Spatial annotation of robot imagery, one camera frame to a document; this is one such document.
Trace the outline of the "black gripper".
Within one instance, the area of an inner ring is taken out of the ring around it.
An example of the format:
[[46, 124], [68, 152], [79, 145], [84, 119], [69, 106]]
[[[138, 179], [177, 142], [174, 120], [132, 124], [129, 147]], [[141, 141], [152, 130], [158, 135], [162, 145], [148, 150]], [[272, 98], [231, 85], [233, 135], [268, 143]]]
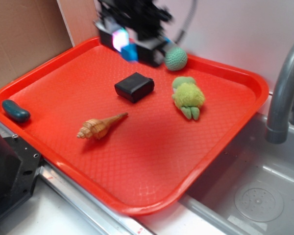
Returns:
[[158, 8], [151, 0], [100, 0], [99, 3], [100, 19], [113, 19], [95, 22], [102, 45], [121, 52], [129, 45], [127, 27], [136, 32], [138, 40], [147, 40], [136, 42], [138, 62], [151, 67], [158, 67], [164, 62], [172, 43], [149, 39], [162, 34], [161, 22], [172, 20], [167, 9]]

